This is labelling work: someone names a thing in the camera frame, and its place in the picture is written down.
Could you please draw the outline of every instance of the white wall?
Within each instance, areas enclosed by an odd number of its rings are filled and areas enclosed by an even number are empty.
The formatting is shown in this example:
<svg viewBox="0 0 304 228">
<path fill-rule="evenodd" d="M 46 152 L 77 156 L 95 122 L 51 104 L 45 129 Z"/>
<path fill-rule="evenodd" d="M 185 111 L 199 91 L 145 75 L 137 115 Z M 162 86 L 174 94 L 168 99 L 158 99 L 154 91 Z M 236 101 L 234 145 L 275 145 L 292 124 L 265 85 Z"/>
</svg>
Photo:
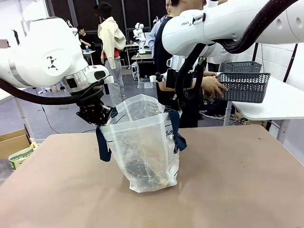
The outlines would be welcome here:
<svg viewBox="0 0 304 228">
<path fill-rule="evenodd" d="M 37 20 L 48 17 L 44 0 L 20 0 L 24 20 Z"/>
<path fill-rule="evenodd" d="M 19 0 L 0 1 L 0 39 L 7 39 L 11 46 L 16 46 L 17 42 L 12 31 L 15 29 L 18 32 L 20 42 L 22 42 L 24 38 L 22 20 L 24 19 Z"/>
<path fill-rule="evenodd" d="M 44 0 L 0 0 L 0 39 L 7 39 L 11 46 L 16 46 L 12 29 L 18 32 L 22 43 L 24 32 L 21 21 L 45 17 L 48 17 L 48 13 Z"/>
<path fill-rule="evenodd" d="M 285 77 L 295 45 L 266 45 L 263 44 L 263 60 L 265 72 L 271 76 L 282 80 Z M 237 61 L 251 61 L 254 52 L 252 46 L 246 52 L 239 54 Z M 256 61 L 262 64 L 262 47 L 259 45 Z M 292 86 L 304 90 L 304 44 L 299 44 L 291 69 L 288 83 Z M 273 126 L 271 134 L 276 137 L 278 130 Z M 304 120 L 292 120 L 287 133 L 284 146 L 302 163 L 304 163 Z"/>
</svg>

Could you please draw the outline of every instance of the floor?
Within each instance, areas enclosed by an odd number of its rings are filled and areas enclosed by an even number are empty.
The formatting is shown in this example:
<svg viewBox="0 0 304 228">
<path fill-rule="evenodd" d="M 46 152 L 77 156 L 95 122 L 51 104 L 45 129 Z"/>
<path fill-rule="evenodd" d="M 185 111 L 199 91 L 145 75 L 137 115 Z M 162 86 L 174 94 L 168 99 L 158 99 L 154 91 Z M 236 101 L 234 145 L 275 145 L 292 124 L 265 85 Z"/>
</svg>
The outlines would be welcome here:
<svg viewBox="0 0 304 228">
<path fill-rule="evenodd" d="M 145 94 L 153 97 L 156 96 L 155 89 L 138 89 L 137 82 L 133 81 L 132 75 L 123 75 L 123 81 L 125 85 L 125 94 L 127 98 L 138 94 Z M 26 89 L 28 93 L 35 93 L 33 89 Z M 68 96 L 68 93 L 64 91 L 44 93 L 43 96 L 57 97 Z M 102 101 L 106 105 L 112 105 L 109 95 L 104 95 Z M 35 139 L 46 139 L 52 134 L 56 134 L 48 125 L 47 118 L 50 125 L 59 133 L 82 133 L 89 130 L 95 130 L 93 125 L 88 124 L 76 115 L 78 107 L 76 104 L 60 105 L 60 106 L 48 106 L 44 105 L 44 109 L 47 114 L 44 114 L 42 106 L 39 104 L 33 104 L 26 101 L 21 101 L 21 105 L 28 117 L 29 124 L 32 128 Z M 213 120 L 206 118 L 203 121 L 199 121 L 200 127 L 206 126 L 222 126 L 223 121 Z M 17 109 L 14 99 L 0 104 L 0 135 L 17 131 L 23 128 L 23 121 L 20 118 L 19 111 Z"/>
</svg>

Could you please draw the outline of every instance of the table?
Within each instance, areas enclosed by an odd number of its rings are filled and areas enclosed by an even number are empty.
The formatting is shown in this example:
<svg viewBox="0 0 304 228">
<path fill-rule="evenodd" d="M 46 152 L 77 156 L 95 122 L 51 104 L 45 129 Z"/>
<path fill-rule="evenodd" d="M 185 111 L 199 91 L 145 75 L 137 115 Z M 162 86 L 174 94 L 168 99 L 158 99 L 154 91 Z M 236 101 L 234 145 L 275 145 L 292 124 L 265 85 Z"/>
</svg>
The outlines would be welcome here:
<svg viewBox="0 0 304 228">
<path fill-rule="evenodd" d="M 25 112 L 24 112 L 24 110 L 23 110 L 23 108 L 22 108 L 22 106 L 21 106 L 21 104 L 20 104 L 19 99 L 16 98 L 16 97 L 14 97 L 14 96 L 11 95 L 11 94 L 5 92 L 4 90 L 0 89 L 0 104 L 1 104 L 1 103 L 4 103 L 4 102 L 6 102 L 6 101 L 8 101 L 8 100 L 10 100 L 10 99 L 12 99 L 12 98 L 15 99 L 17 108 L 18 108 L 18 110 L 19 110 L 19 112 L 20 112 L 21 119 L 22 119 L 23 123 L 25 124 L 25 126 L 27 127 L 27 130 L 28 130 L 29 135 L 30 135 L 32 138 L 34 138 L 33 131 L 32 131 L 32 129 L 31 129 L 30 125 L 29 125 L 28 118 L 27 118 L 27 116 L 26 116 L 26 114 L 25 114 Z"/>
<path fill-rule="evenodd" d="M 0 188 L 4 228 L 299 228 L 304 167 L 263 127 L 181 129 L 178 185 L 135 193 L 94 133 L 48 137 Z"/>
<path fill-rule="evenodd" d="M 134 55 L 131 59 L 136 60 L 136 61 L 138 61 L 138 60 L 143 61 L 143 60 L 150 60 L 150 59 L 153 60 L 152 54 L 141 54 L 141 56 L 138 56 L 138 57 L 136 57 L 136 55 Z"/>
<path fill-rule="evenodd" d="M 263 103 L 232 102 L 232 104 L 249 120 L 283 120 L 277 137 L 282 144 L 290 120 L 304 119 L 304 106 L 302 105 L 304 104 L 304 91 L 274 77 L 269 79 Z"/>
<path fill-rule="evenodd" d="M 138 44 L 127 44 L 126 46 L 125 46 L 125 50 L 126 50 L 126 52 L 127 52 L 127 56 L 128 56 L 128 63 L 129 63 L 129 69 L 131 69 L 131 62 L 130 62 L 130 57 L 129 57 L 129 51 L 128 51 L 128 49 L 130 48 L 133 48 L 133 47 L 138 47 Z"/>
<path fill-rule="evenodd" d="M 144 82 L 143 82 L 143 80 L 140 77 L 138 62 L 143 62 L 144 61 L 145 63 L 152 63 L 152 64 L 154 64 L 154 60 L 152 58 L 152 54 L 141 54 L 141 56 L 134 55 L 132 57 L 132 60 L 136 61 L 137 75 L 138 75 L 138 88 L 140 88 L 140 83 L 144 83 Z"/>
<path fill-rule="evenodd" d="M 93 59 L 92 59 L 92 54 L 93 54 L 94 52 L 96 52 L 96 51 L 89 51 L 89 52 L 84 51 L 84 52 L 82 52 L 82 54 L 83 54 L 84 56 L 90 56 L 91 61 L 92 61 L 92 65 L 94 65 Z"/>
</svg>

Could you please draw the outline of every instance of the red shirt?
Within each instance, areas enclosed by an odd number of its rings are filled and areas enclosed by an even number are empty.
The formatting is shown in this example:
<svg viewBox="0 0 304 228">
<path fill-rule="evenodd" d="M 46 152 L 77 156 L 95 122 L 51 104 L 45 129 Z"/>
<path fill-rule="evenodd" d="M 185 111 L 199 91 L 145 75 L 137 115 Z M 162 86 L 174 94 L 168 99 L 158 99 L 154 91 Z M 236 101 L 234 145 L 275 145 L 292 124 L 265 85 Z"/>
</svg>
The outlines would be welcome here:
<svg viewBox="0 0 304 228">
<path fill-rule="evenodd" d="M 119 57 L 119 51 L 118 49 L 114 49 L 114 58 Z"/>
</svg>

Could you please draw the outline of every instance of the beige jacket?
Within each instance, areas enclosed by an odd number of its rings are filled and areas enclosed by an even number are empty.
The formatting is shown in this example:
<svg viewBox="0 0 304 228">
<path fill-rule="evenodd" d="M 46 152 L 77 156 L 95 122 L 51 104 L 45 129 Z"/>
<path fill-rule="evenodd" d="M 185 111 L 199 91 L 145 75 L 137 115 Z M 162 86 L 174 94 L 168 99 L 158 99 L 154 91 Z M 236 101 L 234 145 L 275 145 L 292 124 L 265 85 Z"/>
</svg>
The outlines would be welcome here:
<svg viewBox="0 0 304 228">
<path fill-rule="evenodd" d="M 116 69 L 114 49 L 123 50 L 126 45 L 126 39 L 113 17 L 109 17 L 98 26 L 98 37 L 103 42 L 103 51 L 106 54 L 111 69 Z"/>
</svg>

